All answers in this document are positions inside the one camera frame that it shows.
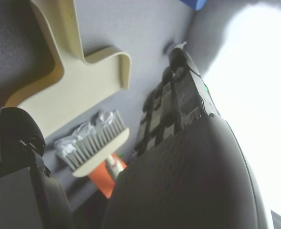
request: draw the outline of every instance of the brush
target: brush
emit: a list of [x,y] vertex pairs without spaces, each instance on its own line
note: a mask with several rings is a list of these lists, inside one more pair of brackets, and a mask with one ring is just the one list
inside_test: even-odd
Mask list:
[[118,110],[103,111],[96,126],[84,123],[71,136],[56,141],[54,146],[56,154],[69,165],[75,177],[87,176],[105,161],[110,176],[115,179],[123,168],[111,154],[123,145],[128,136],[129,128]]

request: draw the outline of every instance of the orange object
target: orange object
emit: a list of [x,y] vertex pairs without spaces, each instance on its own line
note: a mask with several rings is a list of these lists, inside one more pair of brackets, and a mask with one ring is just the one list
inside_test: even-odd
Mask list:
[[[121,162],[123,168],[126,168],[126,164],[116,154],[112,154],[112,156]],[[105,162],[102,162],[97,168],[95,168],[88,177],[97,185],[106,198],[109,199],[111,197],[115,182],[108,174]]]

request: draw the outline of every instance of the brush bristle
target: brush bristle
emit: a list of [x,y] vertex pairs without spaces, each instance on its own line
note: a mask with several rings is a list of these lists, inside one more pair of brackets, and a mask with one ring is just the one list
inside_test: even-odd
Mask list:
[[73,145],[76,150],[66,157],[62,157],[73,170],[90,160],[92,156],[125,130],[125,125],[119,112],[115,110],[113,113],[114,119],[111,124],[105,127],[97,126],[95,134],[90,134],[83,140],[77,141]]

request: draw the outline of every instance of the beige dustpan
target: beige dustpan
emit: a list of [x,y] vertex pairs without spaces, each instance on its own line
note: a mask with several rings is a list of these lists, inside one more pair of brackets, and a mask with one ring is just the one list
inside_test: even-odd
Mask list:
[[116,47],[84,57],[74,0],[30,2],[55,68],[14,93],[5,106],[26,110],[48,137],[121,88],[127,89],[131,59]]

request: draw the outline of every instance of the bright white light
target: bright white light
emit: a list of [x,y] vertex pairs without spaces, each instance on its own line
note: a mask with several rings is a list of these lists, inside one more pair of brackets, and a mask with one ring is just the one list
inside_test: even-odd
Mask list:
[[205,82],[281,215],[281,11],[261,4],[237,15]]

